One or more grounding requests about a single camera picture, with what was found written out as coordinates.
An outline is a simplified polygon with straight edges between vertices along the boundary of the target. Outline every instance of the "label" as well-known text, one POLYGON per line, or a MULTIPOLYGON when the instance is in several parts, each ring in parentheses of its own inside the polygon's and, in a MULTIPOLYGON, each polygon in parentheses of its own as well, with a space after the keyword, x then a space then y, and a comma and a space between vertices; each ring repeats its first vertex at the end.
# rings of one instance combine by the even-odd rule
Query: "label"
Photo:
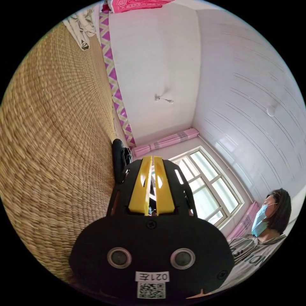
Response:
POLYGON ((138 282, 137 298, 139 299, 165 299, 166 283, 138 282))
POLYGON ((135 281, 142 283, 166 283, 170 281, 169 271, 166 272, 138 272, 135 281))

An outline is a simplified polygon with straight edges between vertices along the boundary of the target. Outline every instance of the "eye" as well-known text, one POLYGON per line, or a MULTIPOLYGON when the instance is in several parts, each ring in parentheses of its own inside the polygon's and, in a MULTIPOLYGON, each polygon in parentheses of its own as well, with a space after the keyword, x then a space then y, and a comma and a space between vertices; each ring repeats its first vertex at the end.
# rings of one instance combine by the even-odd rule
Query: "eye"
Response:
POLYGON ((132 262, 132 256, 128 250, 113 248, 107 254, 108 263, 117 269, 124 269, 132 262))
POLYGON ((178 249, 170 257, 171 265, 179 270, 190 268, 195 262, 195 254, 190 249, 178 249))

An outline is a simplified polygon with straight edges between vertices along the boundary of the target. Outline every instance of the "pink curtain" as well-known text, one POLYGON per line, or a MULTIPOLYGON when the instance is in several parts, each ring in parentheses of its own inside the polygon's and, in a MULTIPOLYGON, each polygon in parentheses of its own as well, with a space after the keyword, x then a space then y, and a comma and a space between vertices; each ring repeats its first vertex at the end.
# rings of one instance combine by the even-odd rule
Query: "pink curtain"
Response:
POLYGON ((173 144, 177 144, 179 142, 183 142, 185 140, 195 138, 199 134, 199 131, 195 128, 190 128, 188 130, 185 130, 183 132, 176 133, 174 135, 171 135, 169 137, 163 138, 155 143, 147 144, 144 146, 139 146, 134 148, 132 151, 135 154, 136 157, 145 155, 149 153, 150 151, 153 151, 155 149, 161 149, 168 146, 172 146, 173 144))
POLYGON ((174 0, 107 0, 112 13, 123 13, 139 9, 161 8, 174 0))
POLYGON ((259 206, 257 202, 254 202, 241 219, 240 223, 235 227, 235 229, 231 232, 231 234, 227 237, 227 240, 236 238, 236 237, 244 237, 246 234, 251 233, 251 227, 255 220, 255 216, 259 211, 259 206))

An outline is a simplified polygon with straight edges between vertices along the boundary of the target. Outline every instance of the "yellow robot part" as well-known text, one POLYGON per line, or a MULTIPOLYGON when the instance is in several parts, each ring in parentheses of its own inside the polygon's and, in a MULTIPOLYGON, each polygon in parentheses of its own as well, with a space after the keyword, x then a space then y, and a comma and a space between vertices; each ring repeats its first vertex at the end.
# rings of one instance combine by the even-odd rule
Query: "yellow robot part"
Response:
POLYGON ((133 189, 129 210, 133 213, 149 214, 149 196, 152 174, 152 156, 142 159, 136 183, 133 189))
POLYGON ((154 156, 157 215, 174 212, 174 203, 162 157, 154 156))

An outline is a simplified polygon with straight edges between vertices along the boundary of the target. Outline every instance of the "wall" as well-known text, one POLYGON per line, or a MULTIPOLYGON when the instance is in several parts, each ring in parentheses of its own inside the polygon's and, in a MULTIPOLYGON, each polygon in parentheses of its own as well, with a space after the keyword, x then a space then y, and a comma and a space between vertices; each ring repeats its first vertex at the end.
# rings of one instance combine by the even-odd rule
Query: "wall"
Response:
POLYGON ((193 10, 221 10, 220 7, 203 0, 174 0, 172 3, 183 5, 193 10))
POLYGON ((194 148, 197 148, 201 145, 203 145, 203 141, 199 137, 195 137, 166 148, 161 148, 151 151, 150 153, 140 156, 138 158, 134 157, 134 159, 142 159, 144 156, 151 156, 151 155, 161 156, 163 159, 171 159, 173 157, 182 155, 187 151, 193 150, 194 148))
POLYGON ((280 187, 294 198, 306 184, 306 109, 291 72, 232 14, 202 10, 198 18, 202 62, 193 127, 259 204, 280 187), (269 105, 277 105, 274 117, 266 113, 269 105))
POLYGON ((291 222, 292 220, 298 217, 302 209, 303 203, 305 201, 305 197, 306 197, 306 185, 295 197, 291 197, 292 212, 289 222, 291 222))
POLYGON ((207 156, 214 160, 219 166, 222 174, 225 176, 226 179, 230 180, 233 183, 236 183, 236 189, 237 192, 241 195, 242 200, 244 201, 244 205, 241 206, 241 208, 235 213, 234 216, 232 216, 221 228, 220 231, 224 234, 224 236, 228 236, 234 228, 239 224, 240 220, 246 213, 248 207, 253 202, 253 199, 250 198, 250 195, 248 192, 244 189, 245 186, 239 185, 239 182, 237 181, 237 178, 235 176, 235 173, 233 173, 228 165, 226 164, 226 161, 224 162, 222 158, 203 140, 201 140, 199 137, 186 140, 184 142, 162 148, 157 149, 154 151, 151 151, 149 154, 146 154, 144 156, 161 156, 163 159, 171 159, 173 157, 177 157, 179 155, 185 154, 187 151, 193 150, 195 148, 201 147, 207 156))
POLYGON ((287 228, 286 228, 285 231, 284 231, 284 234, 285 234, 286 236, 289 235, 289 233, 290 233, 290 231, 292 230, 294 224, 295 224, 295 220, 294 220, 293 222, 291 222, 290 224, 288 224, 287 228))
POLYGON ((169 3, 160 9, 110 14, 113 58, 136 145, 191 126, 200 77, 196 11, 169 3), (161 100, 155 94, 174 100, 161 100))

